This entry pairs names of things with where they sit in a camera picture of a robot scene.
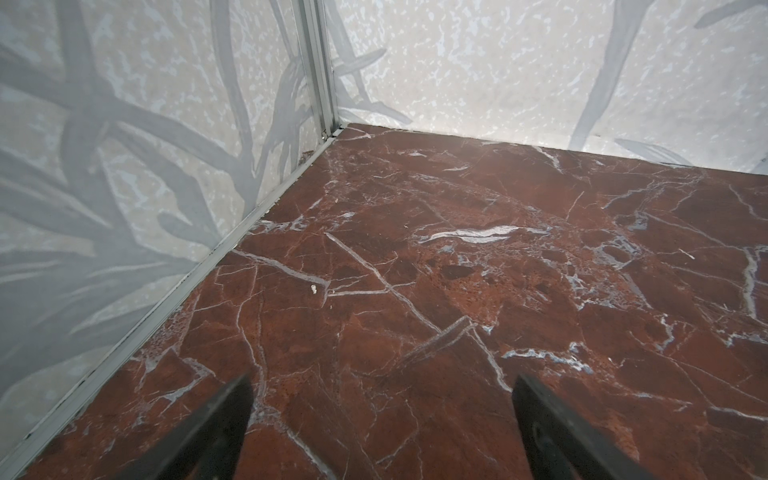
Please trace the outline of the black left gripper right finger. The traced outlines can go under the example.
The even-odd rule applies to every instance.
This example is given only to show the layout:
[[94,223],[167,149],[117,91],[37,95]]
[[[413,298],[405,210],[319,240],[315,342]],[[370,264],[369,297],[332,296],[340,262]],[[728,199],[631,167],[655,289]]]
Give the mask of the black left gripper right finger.
[[536,377],[516,378],[512,403],[535,479],[653,477]]

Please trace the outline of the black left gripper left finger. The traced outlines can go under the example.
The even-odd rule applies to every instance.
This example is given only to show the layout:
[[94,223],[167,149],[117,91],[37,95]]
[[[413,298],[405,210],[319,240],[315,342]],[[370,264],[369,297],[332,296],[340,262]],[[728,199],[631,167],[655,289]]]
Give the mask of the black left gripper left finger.
[[232,479],[253,405],[250,380],[227,383],[117,479]]

